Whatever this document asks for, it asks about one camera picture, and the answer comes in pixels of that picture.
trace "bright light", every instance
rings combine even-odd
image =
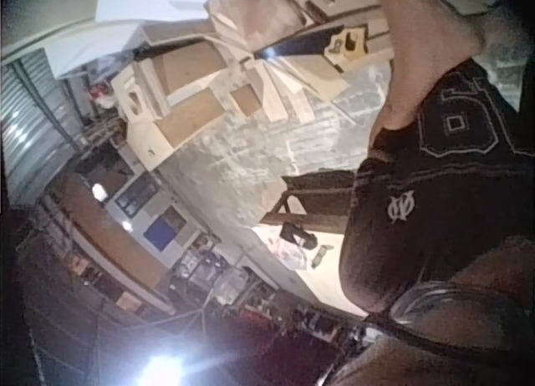
[[[93,188],[91,190],[93,191],[93,196],[96,198],[97,201],[102,202],[103,200],[108,198],[108,193],[99,183],[93,185]]]
[[[146,366],[138,386],[179,386],[181,363],[178,358],[154,357]]]
[[[123,225],[123,228],[129,233],[131,233],[132,230],[134,230],[134,227],[132,227],[132,224],[129,221],[123,221],[122,225]]]

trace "person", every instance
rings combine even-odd
[[[379,2],[395,57],[354,180],[339,264],[344,294],[367,312],[388,312],[414,285],[443,281],[478,287],[491,305],[532,309],[533,116],[516,112],[472,60],[485,46],[481,27],[439,0]],[[413,326],[467,347],[512,348],[517,339],[502,317],[463,301]],[[532,342],[532,328],[522,329]],[[509,384],[512,376],[392,338],[343,372],[335,384]]]

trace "logo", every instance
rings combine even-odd
[[[414,191],[407,191],[401,194],[399,198],[390,197],[390,204],[388,205],[388,216],[392,219],[392,223],[398,219],[406,221],[407,216],[415,209]]]

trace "black t-shirt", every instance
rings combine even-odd
[[[354,182],[340,277],[363,309],[418,280],[446,280],[508,236],[533,238],[533,117],[469,60],[447,73],[410,126],[382,130]]]

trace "blue panel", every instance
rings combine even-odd
[[[170,227],[166,221],[159,217],[150,225],[143,236],[155,246],[158,251],[164,251],[164,248],[176,237],[178,232]]]

